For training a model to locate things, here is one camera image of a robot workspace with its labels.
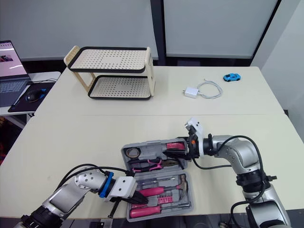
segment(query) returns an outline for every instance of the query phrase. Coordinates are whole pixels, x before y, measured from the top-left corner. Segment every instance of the black wire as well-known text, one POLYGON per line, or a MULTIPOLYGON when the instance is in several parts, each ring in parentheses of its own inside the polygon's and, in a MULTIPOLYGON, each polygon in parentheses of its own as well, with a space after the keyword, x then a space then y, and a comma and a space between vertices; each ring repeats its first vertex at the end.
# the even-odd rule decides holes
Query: black wire
POLYGON ((234 208, 235 208, 236 206, 239 206, 239 205, 242 205, 242 204, 247 204, 247 203, 252 203, 252 202, 258 200, 258 199, 264 194, 264 191, 265 191, 265 188, 266 188, 266 187, 265 187, 265 184, 263 183, 263 180, 264 180, 264 167, 263 167, 263 162, 262 162, 261 153, 260 153, 260 150, 258 149, 256 143, 255 143, 252 139, 250 139, 249 137, 244 136, 244 135, 235 135, 235 136, 232 136, 232 137, 228 138, 227 140, 225 140, 225 141, 221 144, 221 146, 219 147, 218 151, 220 151, 220 150, 223 148, 223 146, 224 146, 228 141, 230 141, 231 139, 235 139, 235 138, 244 138, 244 139, 247 139, 248 141, 250 141, 250 142, 253 144, 253 146, 254 146, 254 148, 255 148, 255 150, 256 150, 258 159, 259 159, 259 163, 260 163, 260 172, 261 172, 261 176, 262 176, 262 178, 261 178, 262 187, 261 187, 260 193, 259 193, 256 197, 254 197, 254 198, 252 198, 252 199, 249 199, 249 200, 237 202, 237 203, 235 203, 235 204, 233 204, 233 205, 231 206, 231 209, 230 209, 231 218, 232 218, 233 222, 235 223, 235 225, 236 225, 238 228, 241 228, 241 226, 237 223, 236 219, 234 218, 234 215, 233 215, 233 210, 234 210, 234 208))
POLYGON ((73 225, 73 223, 75 222, 75 219, 73 220, 73 222, 71 223, 71 225, 69 226, 69 228, 71 228, 72 227, 72 225, 73 225))
POLYGON ((191 135, 189 135, 189 139, 190 139, 190 140, 189 140, 189 141, 190 141, 190 143, 189 143, 190 155, 191 155, 191 157, 192 157, 192 160, 193 160, 194 164, 195 164, 198 168, 200 168, 200 169, 202 169, 202 170, 212 170, 212 169, 217 169, 217 168, 231 167, 231 165, 218 165, 218 166, 212 166, 212 167, 202 167, 202 166, 198 165, 197 162, 196 162, 196 160, 195 160, 195 158, 194 158, 194 155, 193 155, 193 147, 192 147, 192 143, 191 143, 191 141, 192 141, 192 136, 191 136, 191 135))
POLYGON ((182 165, 182 163, 180 162, 180 160, 178 158, 174 158, 175 161, 177 161, 179 163, 179 166, 181 167, 182 170, 184 170, 184 166, 182 165))
POLYGON ((68 177, 66 177, 65 179, 63 179, 60 184, 58 185, 58 187, 56 188, 59 189, 67 180, 69 180, 70 178, 76 176, 77 174, 80 174, 82 172, 85 172, 85 171, 89 171, 89 170, 102 170, 102 169, 105 169, 105 170, 117 170, 117 171, 121 171, 121 172, 124 172, 124 173, 129 173, 130 171, 128 170, 124 170, 124 169, 120 169, 120 168, 116 168, 116 167, 109 167, 109 166, 95 166, 95 167, 91 167, 91 168, 87 168, 87 169, 83 169, 83 170, 80 170, 80 171, 77 171, 77 172, 74 172, 73 174, 69 175, 68 177))
POLYGON ((212 169, 217 169, 217 168, 231 167, 231 165, 218 165, 218 166, 211 166, 211 167, 202 167, 197 164, 197 162, 195 161, 194 158, 192 158, 192 160, 193 160, 194 164, 202 170, 212 170, 212 169))
POLYGON ((228 224, 231 222, 232 220, 232 217, 231 217, 231 214, 230 214, 230 217, 229 217, 229 220, 228 220, 228 224))
POLYGON ((49 78, 49 79, 46 79, 46 80, 32 81, 32 82, 33 82, 33 83, 41 83, 41 82, 45 82, 45 81, 56 82, 57 79, 55 79, 55 78, 49 78))
POLYGON ((69 172, 67 172, 67 174, 61 179, 60 183, 58 184, 58 187, 55 189, 55 191, 57 189, 59 189, 66 181, 65 179, 67 178, 67 176, 73 172, 74 170, 80 168, 80 167, 83 167, 83 166, 93 166, 93 167, 97 167, 97 165, 94 165, 94 164, 81 164, 81 165, 78 165, 78 166, 75 166, 74 168, 72 168, 69 172))

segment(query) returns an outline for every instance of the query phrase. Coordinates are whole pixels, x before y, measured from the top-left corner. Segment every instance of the blue ring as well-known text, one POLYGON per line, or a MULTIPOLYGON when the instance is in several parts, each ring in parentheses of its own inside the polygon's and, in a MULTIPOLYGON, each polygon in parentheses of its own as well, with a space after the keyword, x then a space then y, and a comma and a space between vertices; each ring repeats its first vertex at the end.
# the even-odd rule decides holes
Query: blue ring
POLYGON ((106 180, 105 184, 104 184, 104 188, 103 190, 101 191, 101 193, 99 194, 99 197, 100 198, 104 198, 105 197, 105 193, 110 185, 110 182, 111 182, 111 179, 113 177, 114 173, 113 172, 110 172, 109 176, 108 176, 108 179, 106 180))

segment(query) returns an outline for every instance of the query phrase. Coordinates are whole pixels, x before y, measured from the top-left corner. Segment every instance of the blue object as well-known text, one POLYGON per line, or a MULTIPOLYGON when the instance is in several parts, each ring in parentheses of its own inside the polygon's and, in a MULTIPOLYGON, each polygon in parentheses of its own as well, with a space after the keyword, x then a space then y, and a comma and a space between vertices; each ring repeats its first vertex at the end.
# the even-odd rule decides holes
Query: blue object
POLYGON ((230 73, 230 74, 224 76, 224 80, 226 82, 238 81, 240 79, 241 79, 241 76, 239 74, 234 74, 234 73, 230 73))
POLYGON ((35 89, 27 92, 25 96, 25 100, 27 102, 35 102, 41 98, 43 98, 46 95, 47 89, 35 89))
POLYGON ((108 179, 106 179, 106 182, 104 184, 104 188, 103 188, 103 190, 101 191, 101 193, 99 195, 100 198, 104 198, 105 197, 105 193, 106 193, 106 191, 107 191, 107 189, 108 189, 108 187, 110 185, 110 182, 111 182, 111 179, 112 179, 113 175, 114 175, 114 173, 110 172, 110 174, 108 176, 108 179))

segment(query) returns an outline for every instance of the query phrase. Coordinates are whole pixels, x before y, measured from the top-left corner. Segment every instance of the white power adapter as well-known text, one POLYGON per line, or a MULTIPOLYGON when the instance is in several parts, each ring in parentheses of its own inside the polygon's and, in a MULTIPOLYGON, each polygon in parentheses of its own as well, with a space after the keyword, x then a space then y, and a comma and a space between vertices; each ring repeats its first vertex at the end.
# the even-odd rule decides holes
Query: white power adapter
POLYGON ((196 98, 199 93, 199 89, 193 87, 187 87, 186 90, 183 90, 183 93, 187 97, 196 98))

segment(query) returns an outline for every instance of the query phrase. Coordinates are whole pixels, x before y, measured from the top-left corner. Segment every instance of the laptop keyboard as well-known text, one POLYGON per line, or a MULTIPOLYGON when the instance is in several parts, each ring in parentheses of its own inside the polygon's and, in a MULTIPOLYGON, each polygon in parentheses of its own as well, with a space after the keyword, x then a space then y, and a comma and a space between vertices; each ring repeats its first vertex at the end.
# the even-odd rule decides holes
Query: laptop keyboard
POLYGON ((0 83, 0 93, 18 92, 25 83, 26 81, 0 83))

